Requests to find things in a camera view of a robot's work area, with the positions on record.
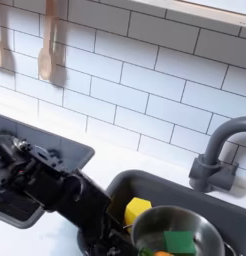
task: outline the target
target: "white shelf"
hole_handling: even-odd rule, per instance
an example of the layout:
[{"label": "white shelf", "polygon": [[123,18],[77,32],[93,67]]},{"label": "white shelf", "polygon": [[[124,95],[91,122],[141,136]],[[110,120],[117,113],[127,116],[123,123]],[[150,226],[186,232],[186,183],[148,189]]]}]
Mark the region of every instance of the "white shelf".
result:
[{"label": "white shelf", "polygon": [[246,0],[132,0],[246,27]]}]

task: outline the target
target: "black robotic arm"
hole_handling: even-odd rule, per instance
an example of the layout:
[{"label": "black robotic arm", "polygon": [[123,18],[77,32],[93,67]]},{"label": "black robotic arm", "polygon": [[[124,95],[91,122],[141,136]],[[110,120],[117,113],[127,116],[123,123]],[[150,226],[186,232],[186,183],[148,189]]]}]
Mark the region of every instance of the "black robotic arm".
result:
[{"label": "black robotic arm", "polygon": [[111,199],[80,170],[67,171],[53,152],[0,135],[0,198],[11,191],[80,228],[91,256],[138,255],[123,226],[107,212]]}]

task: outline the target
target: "white countertop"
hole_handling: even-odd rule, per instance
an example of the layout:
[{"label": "white countertop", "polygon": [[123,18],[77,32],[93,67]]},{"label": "white countertop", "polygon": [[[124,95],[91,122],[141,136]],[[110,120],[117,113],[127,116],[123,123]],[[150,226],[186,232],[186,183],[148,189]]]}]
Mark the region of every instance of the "white countertop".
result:
[{"label": "white countertop", "polygon": [[[36,126],[60,136],[93,147],[95,156],[83,171],[103,189],[122,171],[130,169],[144,170],[173,182],[189,186],[189,170],[174,166],[160,160],[101,142],[87,135],[69,133],[58,125],[41,123],[38,120],[20,116],[10,110],[0,108],[0,113],[29,125]],[[215,191],[210,196],[228,201],[246,208],[246,190],[233,188],[230,194]],[[19,230],[0,221],[0,256],[79,256],[77,228],[57,213],[44,214],[38,223],[30,229]]]}]

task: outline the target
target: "faucet spout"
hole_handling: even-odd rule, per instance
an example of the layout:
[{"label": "faucet spout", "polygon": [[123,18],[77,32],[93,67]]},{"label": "faucet spout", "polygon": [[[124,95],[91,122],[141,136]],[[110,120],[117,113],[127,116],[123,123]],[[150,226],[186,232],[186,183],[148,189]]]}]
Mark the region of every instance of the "faucet spout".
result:
[{"label": "faucet spout", "polygon": [[214,188],[229,191],[234,183],[237,167],[225,167],[219,161],[224,143],[234,134],[246,132],[246,117],[222,124],[211,136],[205,154],[194,160],[190,171],[190,185],[197,191],[208,193]]},{"label": "faucet spout", "polygon": [[208,143],[203,157],[204,163],[207,165],[217,164],[224,143],[232,135],[240,132],[246,132],[246,117],[232,119],[217,128]]}]

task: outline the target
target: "stainless steel pot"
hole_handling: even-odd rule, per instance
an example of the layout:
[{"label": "stainless steel pot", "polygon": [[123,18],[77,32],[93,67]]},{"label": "stainless steel pot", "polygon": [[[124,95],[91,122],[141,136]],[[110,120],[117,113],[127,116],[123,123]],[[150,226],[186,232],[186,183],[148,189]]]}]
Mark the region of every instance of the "stainless steel pot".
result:
[{"label": "stainless steel pot", "polygon": [[163,251],[163,231],[192,231],[196,256],[225,256],[225,245],[216,228],[195,212],[176,206],[158,206],[141,214],[133,224],[131,240],[138,249]]}]

